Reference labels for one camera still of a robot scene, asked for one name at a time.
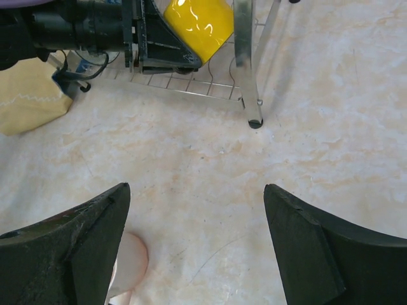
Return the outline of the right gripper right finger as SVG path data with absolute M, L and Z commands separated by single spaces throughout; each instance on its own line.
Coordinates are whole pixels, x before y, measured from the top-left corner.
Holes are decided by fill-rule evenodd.
M 288 304 L 406 304 L 406 239 L 341 219 L 275 184 L 263 199 Z

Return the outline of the yellow glass mug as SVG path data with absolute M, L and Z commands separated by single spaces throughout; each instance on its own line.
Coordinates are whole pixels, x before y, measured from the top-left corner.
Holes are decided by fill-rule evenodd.
M 224 0 L 178 0 L 166 7 L 165 20 L 206 64 L 233 34 L 233 9 Z

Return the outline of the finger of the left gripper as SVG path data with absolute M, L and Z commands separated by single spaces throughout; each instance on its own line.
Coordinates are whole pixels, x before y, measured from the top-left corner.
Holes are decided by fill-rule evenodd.
M 201 58 L 174 33 L 154 1 L 141 1 L 139 16 L 139 68 L 143 74 L 189 74 L 201 68 Z

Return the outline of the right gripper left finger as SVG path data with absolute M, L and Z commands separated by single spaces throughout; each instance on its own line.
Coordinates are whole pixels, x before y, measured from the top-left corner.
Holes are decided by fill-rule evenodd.
M 127 183 L 1 235 L 1 304 L 104 304 L 130 206 Z

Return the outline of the yellow cloth with white zigzags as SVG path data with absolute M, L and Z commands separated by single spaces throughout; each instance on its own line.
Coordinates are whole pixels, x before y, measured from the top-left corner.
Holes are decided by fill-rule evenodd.
M 1 133 L 17 135 L 65 115 L 72 105 L 53 79 L 56 68 L 33 58 L 1 72 Z

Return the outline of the pink and white mug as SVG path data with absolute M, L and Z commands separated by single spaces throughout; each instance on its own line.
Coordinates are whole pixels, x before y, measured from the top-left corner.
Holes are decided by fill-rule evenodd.
M 123 233 L 105 304 L 130 304 L 132 293 L 144 278 L 148 263 L 148 249 L 142 239 L 132 233 Z

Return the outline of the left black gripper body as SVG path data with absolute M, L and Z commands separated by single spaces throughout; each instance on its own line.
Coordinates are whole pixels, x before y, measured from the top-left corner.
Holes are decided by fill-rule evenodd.
M 137 1 L 1 1 L 1 70 L 57 50 L 120 51 L 132 63 Z

